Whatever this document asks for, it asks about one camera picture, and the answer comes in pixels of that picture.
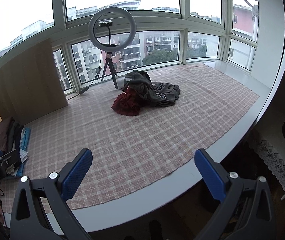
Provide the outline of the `stack of folded clothes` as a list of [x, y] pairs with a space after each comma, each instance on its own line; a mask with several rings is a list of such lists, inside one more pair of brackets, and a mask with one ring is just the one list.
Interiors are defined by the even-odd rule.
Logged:
[[0, 122], [0, 158], [8, 157], [10, 166], [5, 175], [9, 178], [22, 177], [28, 159], [31, 129], [10, 117]]

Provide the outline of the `white lace cloth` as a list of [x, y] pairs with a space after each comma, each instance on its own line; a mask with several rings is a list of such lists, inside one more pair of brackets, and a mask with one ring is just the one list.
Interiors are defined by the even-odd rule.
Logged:
[[276, 177], [285, 192], [285, 159], [269, 141], [264, 139], [255, 142], [255, 152]]

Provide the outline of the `dark red knit garment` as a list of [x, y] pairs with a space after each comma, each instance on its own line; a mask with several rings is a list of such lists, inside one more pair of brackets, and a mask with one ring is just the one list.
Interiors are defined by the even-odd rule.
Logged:
[[127, 87], [114, 100], [111, 109], [120, 115], [136, 116], [140, 113], [140, 104], [138, 102], [138, 94], [135, 90]]

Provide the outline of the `black tripod stand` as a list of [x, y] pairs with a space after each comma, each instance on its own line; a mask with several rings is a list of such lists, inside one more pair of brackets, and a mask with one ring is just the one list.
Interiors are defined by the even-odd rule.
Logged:
[[117, 72], [115, 70], [114, 63], [112, 61], [112, 53], [111, 52], [105, 52], [105, 55], [106, 55], [105, 65], [103, 68], [101, 81], [104, 80], [104, 77], [106, 75], [106, 71], [107, 71], [107, 69], [109, 69], [110, 75], [111, 75], [113, 83], [114, 83], [114, 87], [115, 87], [115, 89], [119, 89], [117, 79], [116, 79]]

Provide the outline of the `pink plaid cloth mat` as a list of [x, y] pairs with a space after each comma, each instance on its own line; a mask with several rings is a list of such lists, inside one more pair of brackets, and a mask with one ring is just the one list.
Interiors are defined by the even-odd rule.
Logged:
[[201, 63], [154, 69], [149, 76], [155, 83], [179, 86], [173, 106], [120, 115], [111, 108], [119, 91], [110, 82], [96, 85], [28, 125], [24, 175], [44, 178], [88, 148], [93, 163], [68, 205], [75, 210], [103, 204], [187, 163], [196, 149], [208, 148], [225, 135], [258, 99], [237, 80]]

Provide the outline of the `light wooden board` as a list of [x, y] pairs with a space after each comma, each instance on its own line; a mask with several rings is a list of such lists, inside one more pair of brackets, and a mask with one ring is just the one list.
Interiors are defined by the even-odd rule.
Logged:
[[0, 68], [0, 117], [28, 124], [68, 106], [50, 40], [23, 51]]

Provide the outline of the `dark grey hooded sweatshirt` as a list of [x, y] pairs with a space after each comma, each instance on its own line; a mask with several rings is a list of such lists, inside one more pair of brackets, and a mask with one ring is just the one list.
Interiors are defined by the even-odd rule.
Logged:
[[180, 96], [179, 85], [153, 83], [148, 73], [140, 70], [134, 70], [125, 75], [124, 88], [134, 90], [143, 103], [154, 107], [173, 106]]

